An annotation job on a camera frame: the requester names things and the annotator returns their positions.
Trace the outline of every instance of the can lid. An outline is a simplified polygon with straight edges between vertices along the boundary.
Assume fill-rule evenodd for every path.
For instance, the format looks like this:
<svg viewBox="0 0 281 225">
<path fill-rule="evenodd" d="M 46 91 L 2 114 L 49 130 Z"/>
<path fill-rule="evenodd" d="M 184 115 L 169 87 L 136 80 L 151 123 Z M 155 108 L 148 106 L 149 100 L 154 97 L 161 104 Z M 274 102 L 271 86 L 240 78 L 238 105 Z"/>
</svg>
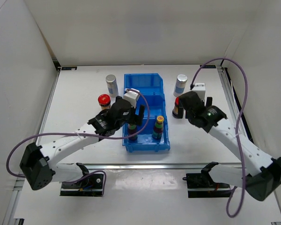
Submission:
<svg viewBox="0 0 281 225">
<path fill-rule="evenodd" d="M 157 120 L 158 123 L 162 123 L 164 121 L 164 117 L 158 116 L 156 120 Z"/>
<path fill-rule="evenodd" d="M 106 94 L 102 94 L 98 97 L 98 102 L 100 105 L 108 105 L 111 102 L 111 97 Z"/>
<path fill-rule="evenodd" d="M 113 74 L 109 74 L 106 76 L 107 83 L 114 83 L 116 81 L 116 76 Z"/>
<path fill-rule="evenodd" d="M 176 98 L 175 105 L 179 105 L 179 97 Z"/>
<path fill-rule="evenodd" d="M 184 75 L 184 74 L 179 74 L 179 75 L 177 76 L 177 81 L 178 81 L 179 83 L 186 83 L 186 82 L 187 82 L 187 76 Z"/>
</svg>

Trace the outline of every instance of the white table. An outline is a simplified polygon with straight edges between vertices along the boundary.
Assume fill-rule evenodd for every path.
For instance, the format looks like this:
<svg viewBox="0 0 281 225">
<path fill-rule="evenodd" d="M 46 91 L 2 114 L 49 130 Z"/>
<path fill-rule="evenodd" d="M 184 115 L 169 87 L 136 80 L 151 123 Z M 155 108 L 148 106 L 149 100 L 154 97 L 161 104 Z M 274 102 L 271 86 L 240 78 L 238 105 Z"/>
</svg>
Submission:
<svg viewBox="0 0 281 225">
<path fill-rule="evenodd" d="M 121 141 L 103 140 L 80 150 L 62 162 L 86 164 L 206 164 L 239 163 L 239 160 L 218 140 L 171 115 L 175 97 L 173 90 L 178 74 L 192 76 L 199 65 L 165 66 L 94 66 L 78 67 L 75 71 L 61 71 L 44 132 L 71 132 L 99 111 L 97 97 L 107 93 L 105 77 L 117 77 L 119 93 L 123 93 L 124 74 L 159 73 L 164 82 L 166 113 L 168 116 L 170 151 L 128 153 Z M 207 96 L 214 98 L 214 105 L 231 118 L 228 103 L 217 69 L 203 69 L 196 82 L 206 84 Z M 42 137 L 40 143 L 54 140 Z M 281 221 L 274 195 L 258 202 L 246 195 L 241 214 L 236 219 L 226 215 L 226 198 L 188 199 L 186 183 L 182 181 L 185 170 L 108 170 L 106 192 L 103 198 L 60 197 L 59 183 L 32 191 L 25 182 L 15 214 L 24 218 L 25 225 L 41 224 L 255 224 L 264 225 Z M 238 204 L 232 201 L 231 211 Z"/>
</svg>

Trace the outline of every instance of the blue tray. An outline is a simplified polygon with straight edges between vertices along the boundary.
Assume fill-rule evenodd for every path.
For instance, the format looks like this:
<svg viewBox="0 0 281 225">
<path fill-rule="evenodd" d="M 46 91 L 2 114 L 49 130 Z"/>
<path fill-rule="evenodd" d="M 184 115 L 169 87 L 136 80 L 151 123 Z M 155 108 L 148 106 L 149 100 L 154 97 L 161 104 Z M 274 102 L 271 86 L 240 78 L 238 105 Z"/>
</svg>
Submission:
<svg viewBox="0 0 281 225">
<path fill-rule="evenodd" d="M 145 128 L 135 141 L 123 139 L 123 146 L 128 152 L 133 151 L 159 151 L 170 150 L 169 134 L 168 134 L 168 120 L 165 112 L 165 99 L 163 93 L 163 79 L 159 74 L 125 74 L 124 75 L 124 89 L 135 88 L 139 90 L 148 101 L 150 107 L 150 120 Z M 137 113 L 140 105 L 146 105 L 142 97 L 137 101 Z M 153 127 L 157 116 L 164 117 L 163 135 L 160 140 L 152 137 Z M 146 123 L 148 118 L 148 111 L 145 110 L 144 120 L 142 126 L 138 126 L 140 130 Z M 123 127 L 123 136 L 128 135 L 128 125 Z"/>
</svg>

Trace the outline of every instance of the jar with red lid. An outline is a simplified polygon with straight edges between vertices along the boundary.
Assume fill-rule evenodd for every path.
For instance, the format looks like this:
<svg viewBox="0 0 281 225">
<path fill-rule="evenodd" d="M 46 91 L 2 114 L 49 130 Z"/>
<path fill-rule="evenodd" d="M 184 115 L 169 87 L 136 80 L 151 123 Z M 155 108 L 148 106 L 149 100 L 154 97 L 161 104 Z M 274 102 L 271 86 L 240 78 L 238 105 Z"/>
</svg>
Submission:
<svg viewBox="0 0 281 225">
<path fill-rule="evenodd" d="M 111 97 L 106 94 L 102 94 L 98 97 L 99 105 L 101 106 L 101 109 L 110 109 L 111 108 Z"/>
</svg>

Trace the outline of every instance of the bottle with yellow cap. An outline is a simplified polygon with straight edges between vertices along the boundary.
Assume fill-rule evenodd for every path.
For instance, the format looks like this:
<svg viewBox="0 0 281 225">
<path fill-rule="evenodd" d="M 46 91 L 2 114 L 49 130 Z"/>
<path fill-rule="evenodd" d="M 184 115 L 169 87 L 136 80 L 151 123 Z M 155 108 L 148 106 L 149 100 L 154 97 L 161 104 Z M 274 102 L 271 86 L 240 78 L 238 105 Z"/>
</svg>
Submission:
<svg viewBox="0 0 281 225">
<path fill-rule="evenodd" d="M 163 135 L 163 121 L 164 118 L 163 116 L 157 116 L 154 128 L 153 128 L 153 133 L 152 137 L 155 139 L 161 139 Z"/>
</svg>

